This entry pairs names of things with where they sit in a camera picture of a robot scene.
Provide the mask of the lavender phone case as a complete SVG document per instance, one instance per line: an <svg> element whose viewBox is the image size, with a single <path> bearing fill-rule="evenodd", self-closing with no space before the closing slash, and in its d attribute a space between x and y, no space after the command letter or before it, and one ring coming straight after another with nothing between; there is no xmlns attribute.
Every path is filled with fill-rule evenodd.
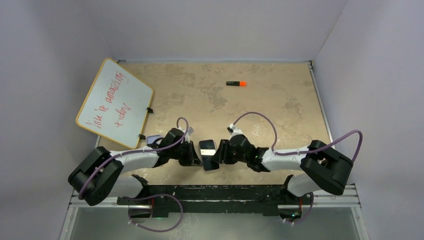
<svg viewBox="0 0 424 240"><path fill-rule="evenodd" d="M155 134L155 135L149 135L146 137L146 145L152 145L157 143L159 140L161 140L163 136L161 134Z"/></svg>

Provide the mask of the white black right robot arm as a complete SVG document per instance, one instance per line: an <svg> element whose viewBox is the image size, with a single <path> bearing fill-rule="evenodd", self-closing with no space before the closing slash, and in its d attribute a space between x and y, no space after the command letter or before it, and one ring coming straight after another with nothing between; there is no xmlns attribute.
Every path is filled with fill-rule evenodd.
<svg viewBox="0 0 424 240"><path fill-rule="evenodd" d="M302 171L302 174L287 177L280 191L282 200L288 204L318 190L342 195L354 165L350 158L320 140L275 153L269 147L255 147L243 134L221 140L214 158L215 162L226 165L245 163L258 173Z"/></svg>

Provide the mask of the black smartphone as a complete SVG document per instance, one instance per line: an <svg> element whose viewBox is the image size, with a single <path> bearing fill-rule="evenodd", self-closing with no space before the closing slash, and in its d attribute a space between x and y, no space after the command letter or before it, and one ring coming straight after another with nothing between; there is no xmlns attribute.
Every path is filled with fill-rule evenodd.
<svg viewBox="0 0 424 240"><path fill-rule="evenodd" d="M216 153L216 143L213 139L199 141L199 150L202 160L211 159Z"/></svg>

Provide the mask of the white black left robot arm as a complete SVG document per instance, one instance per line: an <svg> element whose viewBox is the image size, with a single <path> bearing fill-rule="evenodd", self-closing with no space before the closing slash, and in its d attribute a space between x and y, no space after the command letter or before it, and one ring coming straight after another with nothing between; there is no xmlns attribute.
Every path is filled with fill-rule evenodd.
<svg viewBox="0 0 424 240"><path fill-rule="evenodd" d="M95 206L108 197L123 197L125 192L138 205L146 203L149 191L139 177L125 179L123 173L138 169L153 169L176 160L183 167L203 167L211 170L212 162L198 156L190 135L193 129L172 128L164 137L158 137L146 146L127 150L109 151L103 146L94 148L70 173L67 181L89 206Z"/></svg>

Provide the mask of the beige phone case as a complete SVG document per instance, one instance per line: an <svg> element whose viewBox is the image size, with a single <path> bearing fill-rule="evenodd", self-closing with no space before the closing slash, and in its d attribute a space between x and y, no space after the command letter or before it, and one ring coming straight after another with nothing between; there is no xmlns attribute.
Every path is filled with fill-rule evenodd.
<svg viewBox="0 0 424 240"><path fill-rule="evenodd" d="M220 165L212 161L212 157L215 155L216 150L213 149L201 149L200 155L202 158L202 166L205 172L213 172L220 169Z"/></svg>

